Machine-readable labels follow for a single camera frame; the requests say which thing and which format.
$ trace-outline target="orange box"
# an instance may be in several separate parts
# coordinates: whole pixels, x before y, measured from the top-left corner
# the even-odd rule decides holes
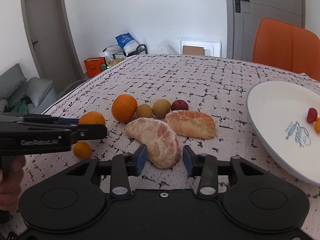
[[[94,77],[101,73],[101,65],[104,64],[103,57],[88,58],[84,61],[85,68],[87,69],[88,77]]]

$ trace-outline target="orange chair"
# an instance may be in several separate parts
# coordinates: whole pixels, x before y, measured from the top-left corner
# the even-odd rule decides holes
[[[303,28],[265,18],[254,39],[252,62],[306,73],[320,81],[320,40]]]

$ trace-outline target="door handle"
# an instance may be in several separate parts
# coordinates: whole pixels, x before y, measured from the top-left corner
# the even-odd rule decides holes
[[[35,44],[38,43],[38,41],[32,41],[32,46],[33,46],[33,50],[36,51],[35,49]]]
[[[236,13],[241,13],[241,1],[250,2],[250,0],[235,0]]]

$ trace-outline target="small orange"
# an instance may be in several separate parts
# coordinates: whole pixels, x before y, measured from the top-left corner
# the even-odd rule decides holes
[[[131,95],[119,95],[113,102],[111,113],[119,122],[129,122],[138,107],[137,100]]]
[[[73,154],[81,160],[85,160],[91,154],[90,146],[82,141],[73,145]]]
[[[103,115],[98,112],[88,112],[84,114],[78,124],[103,124],[106,125],[106,120]]]
[[[318,118],[318,119],[316,120],[316,126],[315,126],[315,128],[316,128],[316,131],[317,131],[317,132],[320,132],[320,118]]]

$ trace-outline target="pillow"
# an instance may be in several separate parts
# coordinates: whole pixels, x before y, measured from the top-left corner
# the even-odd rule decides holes
[[[0,100],[10,96],[25,80],[19,64],[9,68],[0,76]]]
[[[8,101],[5,99],[0,100],[0,113],[4,112],[6,106],[8,106]]]
[[[31,99],[35,107],[38,107],[52,88],[52,80],[42,78],[30,78],[26,95]]]
[[[7,97],[8,107],[14,106],[21,98],[26,96],[27,84],[27,81],[22,82],[22,84]]]

